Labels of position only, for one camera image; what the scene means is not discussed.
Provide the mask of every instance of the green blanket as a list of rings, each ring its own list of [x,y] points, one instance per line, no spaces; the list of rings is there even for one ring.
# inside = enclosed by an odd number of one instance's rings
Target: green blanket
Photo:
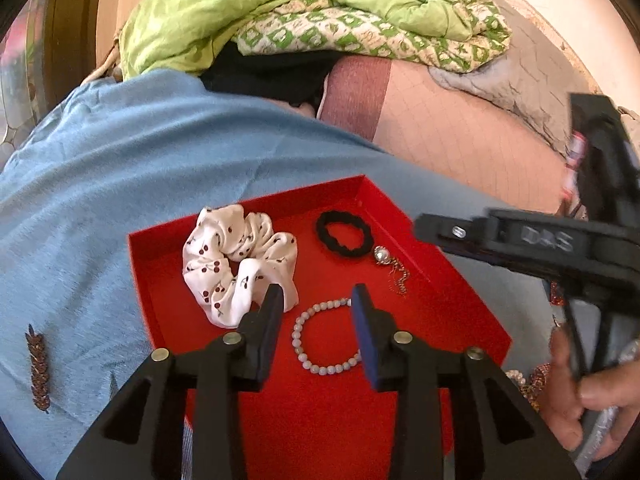
[[[124,77],[128,79],[155,68],[173,68],[197,75],[212,65],[225,43],[242,26],[290,1],[143,0],[133,10],[120,34]],[[508,47],[510,31],[492,3],[489,15],[479,16],[474,12],[475,0],[332,2],[367,11],[420,37],[468,43],[470,51],[475,36],[484,34],[491,51],[488,56],[484,52],[480,55],[484,61]],[[482,7],[485,14],[486,9],[486,5]],[[500,26],[491,28],[491,23]]]

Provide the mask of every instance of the human hand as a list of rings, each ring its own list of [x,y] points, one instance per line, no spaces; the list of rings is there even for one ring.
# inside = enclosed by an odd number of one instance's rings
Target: human hand
[[[571,345],[563,329],[552,333],[550,350],[551,369],[538,399],[543,420],[565,449],[574,450],[582,442],[582,412],[618,406],[618,418],[594,460],[613,454],[640,413],[640,362],[593,374],[576,384],[570,367]]]

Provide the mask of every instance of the green and white patterned blanket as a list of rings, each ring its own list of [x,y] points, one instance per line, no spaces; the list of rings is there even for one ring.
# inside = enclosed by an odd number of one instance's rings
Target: green and white patterned blanket
[[[443,1],[470,25],[471,38],[456,41],[420,36],[371,12],[335,6],[331,0],[291,0],[244,24],[234,41],[245,56],[340,50],[457,73],[471,72],[509,47],[511,29],[492,0]]]

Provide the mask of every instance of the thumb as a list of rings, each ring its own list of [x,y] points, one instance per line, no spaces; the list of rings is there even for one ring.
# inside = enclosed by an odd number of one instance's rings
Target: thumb
[[[578,395],[588,410],[640,406],[640,362],[633,361],[585,377],[578,385]]]

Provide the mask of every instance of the black hair tie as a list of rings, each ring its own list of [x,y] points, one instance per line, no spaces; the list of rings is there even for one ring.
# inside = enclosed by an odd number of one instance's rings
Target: black hair tie
[[[332,237],[327,230],[328,224],[347,224],[352,225],[356,229],[362,231],[364,238],[362,245],[356,249],[350,249],[341,245],[338,240]],[[320,241],[327,246],[330,251],[346,256],[347,258],[359,258],[366,256],[373,249],[373,235],[371,228],[359,216],[352,215],[346,211],[325,211],[320,215],[316,222],[316,232]]]

